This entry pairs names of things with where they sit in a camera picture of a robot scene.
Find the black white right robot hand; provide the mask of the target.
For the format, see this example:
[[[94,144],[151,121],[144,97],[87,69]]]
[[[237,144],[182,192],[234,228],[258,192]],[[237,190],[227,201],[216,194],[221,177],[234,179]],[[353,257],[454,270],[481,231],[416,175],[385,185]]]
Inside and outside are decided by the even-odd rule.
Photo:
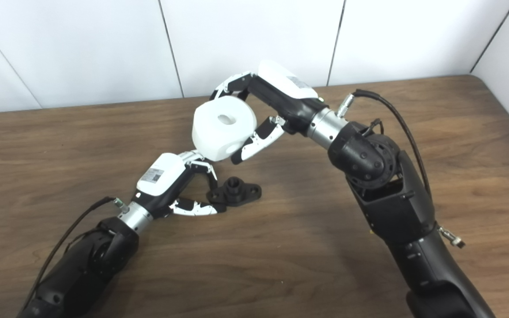
[[[270,60],[262,60],[256,72],[246,71],[230,76],[214,89],[209,99],[231,96],[235,92],[242,101],[252,95],[277,112],[277,115],[263,121],[232,154],[235,165],[259,153],[283,133],[305,136],[313,117],[328,108],[311,86]]]

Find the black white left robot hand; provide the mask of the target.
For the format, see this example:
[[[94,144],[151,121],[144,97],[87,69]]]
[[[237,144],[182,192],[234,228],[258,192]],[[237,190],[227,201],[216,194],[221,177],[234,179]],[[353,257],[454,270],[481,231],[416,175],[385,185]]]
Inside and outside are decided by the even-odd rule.
[[[218,179],[214,167],[198,150],[178,155],[163,153],[142,175],[129,204],[129,212],[138,212],[148,220],[169,215],[208,216],[224,213],[224,204],[212,204],[185,199],[182,192],[198,174],[206,175],[210,190]]]

